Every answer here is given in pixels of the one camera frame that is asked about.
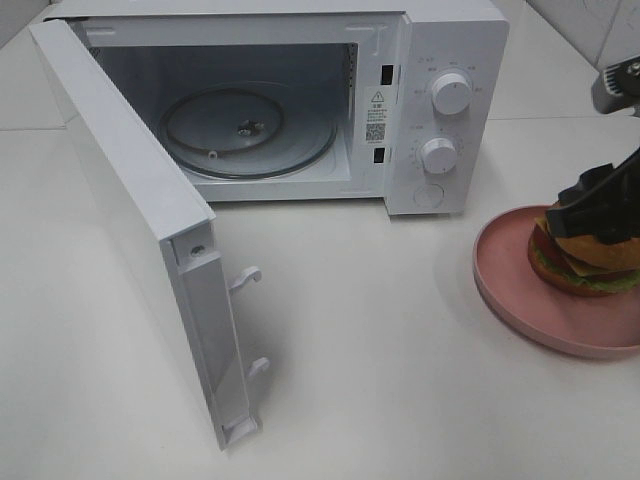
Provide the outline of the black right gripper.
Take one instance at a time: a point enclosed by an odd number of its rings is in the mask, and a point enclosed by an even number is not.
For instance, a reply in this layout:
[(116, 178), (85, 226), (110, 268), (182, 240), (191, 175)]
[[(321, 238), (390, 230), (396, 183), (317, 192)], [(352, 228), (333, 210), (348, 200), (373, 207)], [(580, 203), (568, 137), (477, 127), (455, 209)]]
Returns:
[(638, 238), (639, 150), (615, 169), (608, 163), (581, 173), (576, 184), (558, 193), (545, 218), (557, 239), (592, 236), (612, 245)]

